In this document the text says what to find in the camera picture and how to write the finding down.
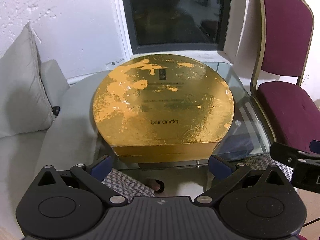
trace textured wall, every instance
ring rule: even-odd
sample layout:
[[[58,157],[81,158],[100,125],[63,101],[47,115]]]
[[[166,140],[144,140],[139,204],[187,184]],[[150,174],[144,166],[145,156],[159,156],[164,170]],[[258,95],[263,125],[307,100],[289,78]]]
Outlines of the textured wall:
[[[67,78],[124,58],[112,0],[0,0],[0,12],[0,56],[30,21],[41,61],[57,60]]]

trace sandal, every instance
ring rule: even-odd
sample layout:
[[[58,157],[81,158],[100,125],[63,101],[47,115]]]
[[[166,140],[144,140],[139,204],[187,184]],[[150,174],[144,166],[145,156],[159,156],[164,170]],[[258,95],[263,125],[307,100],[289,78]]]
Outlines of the sandal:
[[[164,191],[164,183],[161,180],[157,180],[155,179],[156,183],[158,183],[160,185],[160,189],[158,189],[157,191],[155,191],[155,193],[162,193]]]

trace cushion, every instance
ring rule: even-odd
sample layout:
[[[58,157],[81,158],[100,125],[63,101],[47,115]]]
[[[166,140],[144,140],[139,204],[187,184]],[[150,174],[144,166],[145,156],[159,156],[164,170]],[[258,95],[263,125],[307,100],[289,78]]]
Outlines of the cushion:
[[[41,63],[40,76],[50,104],[58,106],[59,100],[69,89],[58,63],[54,59]]]
[[[23,234],[15,211],[33,181],[45,134],[37,131],[0,138],[0,225],[16,239]]]
[[[45,165],[69,170],[78,163],[91,164],[101,143],[93,120],[92,99],[109,71],[89,76],[71,86],[60,101],[60,113],[47,131],[35,175]]]
[[[48,129],[52,108],[39,76],[30,23],[0,59],[0,138]]]
[[[277,141],[311,152],[312,140],[320,140],[320,111],[299,86],[266,82],[259,86],[257,99],[265,110]]]

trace white logo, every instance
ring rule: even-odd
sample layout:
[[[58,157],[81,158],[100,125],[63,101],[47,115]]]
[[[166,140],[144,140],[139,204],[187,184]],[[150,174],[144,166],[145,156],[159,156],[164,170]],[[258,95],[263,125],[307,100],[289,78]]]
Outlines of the white logo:
[[[166,203],[166,201],[163,200],[163,199],[160,199],[160,200],[157,201],[157,203],[160,204],[160,205],[162,205],[162,204]]]

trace chair seat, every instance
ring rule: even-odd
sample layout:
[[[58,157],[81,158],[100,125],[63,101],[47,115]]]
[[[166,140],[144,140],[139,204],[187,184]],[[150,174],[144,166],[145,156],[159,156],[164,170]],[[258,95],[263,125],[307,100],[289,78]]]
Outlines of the chair seat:
[[[259,86],[257,99],[278,142],[310,152],[310,142],[320,140],[320,111],[301,87],[287,82],[266,82]]]

